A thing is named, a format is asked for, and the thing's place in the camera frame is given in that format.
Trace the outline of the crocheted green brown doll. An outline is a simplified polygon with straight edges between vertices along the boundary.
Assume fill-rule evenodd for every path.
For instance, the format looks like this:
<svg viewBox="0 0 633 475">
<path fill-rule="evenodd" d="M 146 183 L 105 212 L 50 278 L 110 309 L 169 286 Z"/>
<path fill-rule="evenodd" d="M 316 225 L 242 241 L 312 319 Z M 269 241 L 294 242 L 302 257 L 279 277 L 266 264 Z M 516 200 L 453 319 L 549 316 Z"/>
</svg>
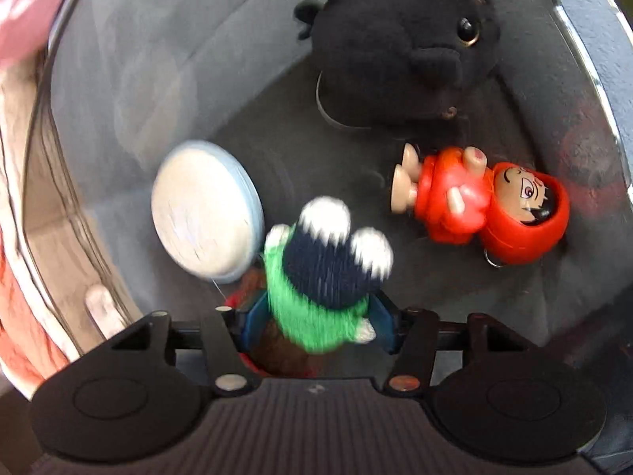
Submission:
<svg viewBox="0 0 633 475">
<path fill-rule="evenodd" d="M 261 260 L 226 301 L 263 318 L 241 360 L 259 375 L 313 378 L 326 355 L 377 339 L 370 299 L 393 265 L 380 230 L 352 230 L 350 209 L 338 198 L 311 199 L 294 224 L 270 229 Z"/>
</svg>

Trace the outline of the round beige blue case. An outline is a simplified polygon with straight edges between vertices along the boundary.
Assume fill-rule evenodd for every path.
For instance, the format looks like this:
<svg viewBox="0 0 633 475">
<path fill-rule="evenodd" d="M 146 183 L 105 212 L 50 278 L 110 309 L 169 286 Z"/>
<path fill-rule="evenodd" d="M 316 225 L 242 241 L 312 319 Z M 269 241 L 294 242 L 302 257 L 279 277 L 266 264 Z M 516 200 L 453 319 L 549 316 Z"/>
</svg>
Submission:
<svg viewBox="0 0 633 475">
<path fill-rule="evenodd" d="M 229 151 L 189 141 L 161 164 L 151 192 L 155 231 L 169 256 L 203 280 L 237 281 L 265 232 L 258 191 Z"/>
</svg>

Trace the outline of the red hooded toy figure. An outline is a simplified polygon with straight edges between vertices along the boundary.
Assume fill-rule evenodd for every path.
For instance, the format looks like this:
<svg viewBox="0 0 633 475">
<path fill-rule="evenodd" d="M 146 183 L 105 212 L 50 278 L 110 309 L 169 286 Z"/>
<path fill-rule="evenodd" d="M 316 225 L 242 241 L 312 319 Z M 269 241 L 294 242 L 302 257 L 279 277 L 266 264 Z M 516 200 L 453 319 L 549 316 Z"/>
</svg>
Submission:
<svg viewBox="0 0 633 475">
<path fill-rule="evenodd" d="M 558 179 L 510 162 L 490 167 L 474 146 L 421 158 L 407 144 L 394 169 L 390 210 L 412 213 L 435 242 L 467 245 L 479 237 L 490 265 L 526 265 L 562 239 L 570 199 Z"/>
</svg>

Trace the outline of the smoky transparent storage box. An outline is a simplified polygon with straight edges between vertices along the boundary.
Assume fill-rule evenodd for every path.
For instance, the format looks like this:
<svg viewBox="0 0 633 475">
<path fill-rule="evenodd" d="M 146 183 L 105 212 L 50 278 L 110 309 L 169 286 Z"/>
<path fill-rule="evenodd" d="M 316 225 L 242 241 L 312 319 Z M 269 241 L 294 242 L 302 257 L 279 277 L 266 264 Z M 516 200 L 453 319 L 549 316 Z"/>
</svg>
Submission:
<svg viewBox="0 0 633 475">
<path fill-rule="evenodd" d="M 129 319 L 165 309 L 196 319 L 220 292 L 187 274 L 155 233 L 150 194 L 163 159 L 207 139 L 244 165 L 268 224 L 321 194 L 389 236 L 386 292 L 445 319 L 487 312 L 565 358 L 589 344 L 564 331 L 632 282 L 632 166 L 607 119 L 582 42 L 557 0 L 493 0 L 500 61 L 457 122 L 490 160 L 532 164 L 568 188 L 560 247 L 538 263 L 492 268 L 477 245 L 435 245 L 387 209 L 402 146 L 428 124 L 345 131 L 315 102 L 317 73 L 297 40 L 299 0 L 66 0 L 33 116 L 24 233 L 34 272 L 80 352 L 101 341 L 85 297 L 101 284 Z"/>
</svg>

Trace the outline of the black plush toy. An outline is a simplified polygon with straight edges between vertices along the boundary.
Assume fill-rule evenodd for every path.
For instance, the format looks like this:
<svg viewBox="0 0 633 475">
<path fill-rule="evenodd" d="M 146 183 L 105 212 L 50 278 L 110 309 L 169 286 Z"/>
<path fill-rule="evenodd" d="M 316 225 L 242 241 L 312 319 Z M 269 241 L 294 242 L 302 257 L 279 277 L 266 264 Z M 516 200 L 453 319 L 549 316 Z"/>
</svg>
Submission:
<svg viewBox="0 0 633 475">
<path fill-rule="evenodd" d="M 303 0 L 322 116 L 345 129 L 452 119 L 493 72 L 493 0 Z"/>
</svg>

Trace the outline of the pink crumpled duvet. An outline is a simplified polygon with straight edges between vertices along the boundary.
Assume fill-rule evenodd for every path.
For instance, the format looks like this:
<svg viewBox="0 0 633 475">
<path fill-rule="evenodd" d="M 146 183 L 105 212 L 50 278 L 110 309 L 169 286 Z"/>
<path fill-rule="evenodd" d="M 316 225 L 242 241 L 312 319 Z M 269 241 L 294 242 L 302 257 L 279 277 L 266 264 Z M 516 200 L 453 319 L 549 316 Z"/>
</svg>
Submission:
<svg viewBox="0 0 633 475">
<path fill-rule="evenodd" d="M 62 0 L 1 0 L 0 58 L 4 70 L 47 41 Z"/>
</svg>

